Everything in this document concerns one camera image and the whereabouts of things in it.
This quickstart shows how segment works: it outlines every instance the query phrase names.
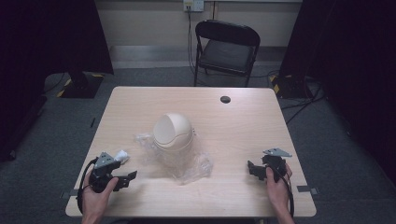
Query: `gray carpet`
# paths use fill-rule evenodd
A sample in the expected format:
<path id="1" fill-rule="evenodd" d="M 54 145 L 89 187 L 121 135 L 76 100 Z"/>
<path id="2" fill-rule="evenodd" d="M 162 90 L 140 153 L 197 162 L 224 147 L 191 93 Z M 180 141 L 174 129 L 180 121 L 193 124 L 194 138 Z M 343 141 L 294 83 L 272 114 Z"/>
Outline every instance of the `gray carpet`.
<path id="1" fill-rule="evenodd" d="M 276 69 L 255 66 L 249 87 L 268 87 L 264 76 Z M 46 90 L 61 76 L 50 76 Z M 42 115 L 19 145 L 17 159 L 0 163 L 0 223 L 79 223 L 79 218 L 65 214 L 67 200 L 60 196 L 76 183 L 111 91 L 117 86 L 192 86 L 193 82 L 189 67 L 117 69 L 115 76 L 105 77 L 94 99 L 56 98 L 66 78 L 46 93 L 49 99 Z M 201 75 L 200 80 L 206 86 L 244 85 L 240 77 Z M 313 92 L 318 86 L 309 82 Z M 279 104 L 301 101 L 279 99 Z M 285 120 L 300 108 L 284 109 Z M 306 180 L 318 190 L 313 195 L 317 214 L 296 218 L 297 223 L 396 223 L 396 189 L 364 148 L 348 137 L 347 123 L 330 102 L 309 105 L 288 127 Z M 265 221 L 276 223 L 273 218 Z M 108 217 L 103 223 L 127 221 Z"/>

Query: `chair backrest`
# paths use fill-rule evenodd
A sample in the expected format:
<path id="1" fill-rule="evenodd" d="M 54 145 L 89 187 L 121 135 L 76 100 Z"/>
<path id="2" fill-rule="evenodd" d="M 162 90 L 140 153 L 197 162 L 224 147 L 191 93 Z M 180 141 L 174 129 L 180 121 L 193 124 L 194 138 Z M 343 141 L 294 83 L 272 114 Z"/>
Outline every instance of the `chair backrest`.
<path id="1" fill-rule="evenodd" d="M 206 39 L 213 39 L 233 44 L 259 47 L 260 36 L 246 25 L 238 25 L 224 21 L 200 21 L 195 26 L 195 34 Z"/>

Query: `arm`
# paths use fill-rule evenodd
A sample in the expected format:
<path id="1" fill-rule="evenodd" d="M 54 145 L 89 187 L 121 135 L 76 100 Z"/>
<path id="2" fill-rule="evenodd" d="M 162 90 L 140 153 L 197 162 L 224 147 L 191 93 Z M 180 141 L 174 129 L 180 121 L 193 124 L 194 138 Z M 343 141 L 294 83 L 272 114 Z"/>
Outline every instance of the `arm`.
<path id="1" fill-rule="evenodd" d="M 286 170 L 289 176 L 292 175 L 291 169 L 286 164 Z M 265 170 L 267 174 L 267 191 L 271 205 L 273 206 L 277 221 L 279 224 L 294 224 L 294 220 L 289 213 L 289 194 L 285 183 L 279 180 L 277 183 L 274 180 L 274 172 L 271 168 L 267 167 Z"/>
<path id="2" fill-rule="evenodd" d="M 89 185 L 91 172 L 85 175 L 84 186 Z M 112 178 L 102 193 L 96 193 L 91 187 L 87 187 L 82 192 L 82 224 L 98 224 L 106 211 L 108 197 L 116 187 L 118 178 Z"/>

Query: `wooden table top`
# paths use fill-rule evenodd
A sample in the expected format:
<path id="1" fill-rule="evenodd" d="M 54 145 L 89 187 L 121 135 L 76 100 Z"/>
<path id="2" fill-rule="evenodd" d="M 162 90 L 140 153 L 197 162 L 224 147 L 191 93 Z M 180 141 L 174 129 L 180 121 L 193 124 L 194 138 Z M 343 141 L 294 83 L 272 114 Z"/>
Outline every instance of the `wooden table top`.
<path id="1" fill-rule="evenodd" d="M 224 104 L 221 96 L 229 96 Z M 185 115 L 199 135 L 203 151 L 213 161 L 210 177 L 179 185 L 161 169 L 147 164 L 147 154 L 134 137 L 151 133 L 165 113 Z M 248 173 L 247 161 L 262 165 L 263 150 L 279 147 L 292 154 L 286 158 L 294 194 L 294 215 L 312 217 L 316 213 L 306 186 L 298 155 L 278 101 L 271 89 L 117 87 L 81 168 L 75 188 L 89 161 L 102 151 L 115 156 L 125 150 L 130 156 L 113 175 L 137 170 L 130 186 L 113 192 L 106 216 L 112 217 L 273 217 L 263 181 Z M 71 197 L 66 214 L 79 217 L 77 200 Z"/>

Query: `clear plastic bag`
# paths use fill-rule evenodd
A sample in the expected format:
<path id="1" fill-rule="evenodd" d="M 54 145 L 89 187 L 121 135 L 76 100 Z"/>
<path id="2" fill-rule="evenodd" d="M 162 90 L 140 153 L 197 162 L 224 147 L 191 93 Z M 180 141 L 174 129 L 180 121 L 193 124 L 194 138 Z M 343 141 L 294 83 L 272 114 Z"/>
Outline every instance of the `clear plastic bag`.
<path id="1" fill-rule="evenodd" d="M 169 152 L 157 147 L 152 133 L 137 134 L 135 140 L 146 151 L 147 156 L 144 161 L 146 165 L 161 166 L 181 185 L 209 177 L 212 173 L 213 161 L 209 153 L 202 150 L 195 131 L 191 147 L 177 152 Z"/>

